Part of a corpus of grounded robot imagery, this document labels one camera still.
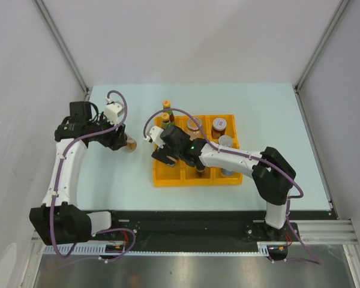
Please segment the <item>clear flask-shaped glass jar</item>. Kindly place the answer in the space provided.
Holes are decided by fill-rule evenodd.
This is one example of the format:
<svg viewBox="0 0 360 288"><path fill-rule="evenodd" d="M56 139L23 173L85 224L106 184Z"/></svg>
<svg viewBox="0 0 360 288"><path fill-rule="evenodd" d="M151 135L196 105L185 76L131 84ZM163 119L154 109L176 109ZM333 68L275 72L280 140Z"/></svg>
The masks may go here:
<svg viewBox="0 0 360 288"><path fill-rule="evenodd" d="M203 138L203 135L200 131L202 126L203 122L200 118L196 117L194 120L191 118L188 119L185 132L190 136L190 140Z"/></svg>

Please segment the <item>green-label sauce bottle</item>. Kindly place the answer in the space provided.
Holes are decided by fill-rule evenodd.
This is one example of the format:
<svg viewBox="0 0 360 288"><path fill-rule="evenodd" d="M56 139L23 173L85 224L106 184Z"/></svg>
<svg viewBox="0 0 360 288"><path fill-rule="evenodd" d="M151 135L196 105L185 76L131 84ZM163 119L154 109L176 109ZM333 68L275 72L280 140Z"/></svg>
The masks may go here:
<svg viewBox="0 0 360 288"><path fill-rule="evenodd" d="M161 127L165 130L170 125L175 125L175 116L172 112L164 112L161 116Z"/></svg>

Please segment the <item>dark spice shaker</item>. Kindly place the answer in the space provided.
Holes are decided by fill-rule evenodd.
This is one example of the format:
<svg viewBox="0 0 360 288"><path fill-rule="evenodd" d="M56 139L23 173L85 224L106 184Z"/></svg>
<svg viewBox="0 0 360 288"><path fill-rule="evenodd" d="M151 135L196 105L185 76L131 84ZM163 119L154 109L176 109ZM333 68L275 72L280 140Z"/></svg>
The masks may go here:
<svg viewBox="0 0 360 288"><path fill-rule="evenodd" d="M196 176L198 178L203 178L205 176L205 168L196 168Z"/></svg>

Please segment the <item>tall red sauce bottle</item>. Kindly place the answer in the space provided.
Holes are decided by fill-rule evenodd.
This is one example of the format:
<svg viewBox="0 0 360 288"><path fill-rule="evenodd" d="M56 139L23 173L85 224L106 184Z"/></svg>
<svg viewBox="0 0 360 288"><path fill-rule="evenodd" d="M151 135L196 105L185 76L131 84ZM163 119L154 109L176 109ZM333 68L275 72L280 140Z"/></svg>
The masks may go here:
<svg viewBox="0 0 360 288"><path fill-rule="evenodd" d="M162 102L162 105L163 105L163 109L164 109L164 112L165 113L168 113L170 116L173 115L173 111L172 111L172 108L171 108L171 102L170 100L164 100Z"/></svg>

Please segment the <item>black-cap spice bottle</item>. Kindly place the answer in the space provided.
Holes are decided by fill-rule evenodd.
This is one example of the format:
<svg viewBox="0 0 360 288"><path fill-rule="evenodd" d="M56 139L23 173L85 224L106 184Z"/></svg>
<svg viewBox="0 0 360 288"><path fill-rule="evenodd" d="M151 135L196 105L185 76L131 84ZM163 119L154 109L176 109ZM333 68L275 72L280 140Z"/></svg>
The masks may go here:
<svg viewBox="0 0 360 288"><path fill-rule="evenodd" d="M126 134L126 145L124 146L124 151L127 153L134 152L137 148L137 142L129 134Z"/></svg>

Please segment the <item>blue-label pearl jar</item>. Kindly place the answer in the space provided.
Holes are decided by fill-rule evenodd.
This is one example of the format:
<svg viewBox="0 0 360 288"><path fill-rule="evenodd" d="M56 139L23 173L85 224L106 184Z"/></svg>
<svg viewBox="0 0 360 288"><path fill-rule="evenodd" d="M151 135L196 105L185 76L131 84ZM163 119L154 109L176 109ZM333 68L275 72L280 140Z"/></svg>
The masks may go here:
<svg viewBox="0 0 360 288"><path fill-rule="evenodd" d="M226 177L231 177L235 173L234 173L234 171L231 171L231 170L221 169L221 174Z"/></svg>
<svg viewBox="0 0 360 288"><path fill-rule="evenodd" d="M233 139L228 135L222 135L218 138L218 144L222 147L232 148Z"/></svg>

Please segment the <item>black-cap squeeze bottle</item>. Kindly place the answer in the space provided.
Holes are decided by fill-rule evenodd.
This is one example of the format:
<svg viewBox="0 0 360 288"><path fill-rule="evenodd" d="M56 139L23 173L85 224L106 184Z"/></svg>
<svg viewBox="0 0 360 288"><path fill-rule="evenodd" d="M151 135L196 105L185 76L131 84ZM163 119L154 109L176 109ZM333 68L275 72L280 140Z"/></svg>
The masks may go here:
<svg viewBox="0 0 360 288"><path fill-rule="evenodd" d="M170 163L167 163L167 166L174 167L177 164L176 161L172 161Z"/></svg>

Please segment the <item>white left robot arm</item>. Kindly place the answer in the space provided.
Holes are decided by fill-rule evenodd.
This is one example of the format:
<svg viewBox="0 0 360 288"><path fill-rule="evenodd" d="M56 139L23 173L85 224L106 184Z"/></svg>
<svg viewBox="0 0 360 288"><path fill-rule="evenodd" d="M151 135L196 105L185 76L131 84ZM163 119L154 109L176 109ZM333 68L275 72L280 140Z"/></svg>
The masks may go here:
<svg viewBox="0 0 360 288"><path fill-rule="evenodd" d="M70 114L55 130L56 158L47 193L41 206L32 208L29 219L46 245L86 242L100 232L113 240L121 232L109 211L85 213L77 207L80 168L91 142L117 151L127 145L120 120L125 106L109 100L102 113L88 101L70 103Z"/></svg>

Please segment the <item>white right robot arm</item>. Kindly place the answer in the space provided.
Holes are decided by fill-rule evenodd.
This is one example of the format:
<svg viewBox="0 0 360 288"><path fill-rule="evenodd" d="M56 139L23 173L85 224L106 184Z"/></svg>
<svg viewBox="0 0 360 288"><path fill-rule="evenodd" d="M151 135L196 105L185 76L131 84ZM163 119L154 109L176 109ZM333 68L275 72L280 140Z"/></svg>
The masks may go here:
<svg viewBox="0 0 360 288"><path fill-rule="evenodd" d="M290 190L296 184L296 172L276 149L267 147L262 152L245 152L212 143L206 138L191 140L186 132L174 125L165 129L153 126L144 133L144 138L157 146L152 158L168 166L181 160L198 173L207 167L216 167L251 178L266 202L265 235L278 241L286 234L287 202Z"/></svg>

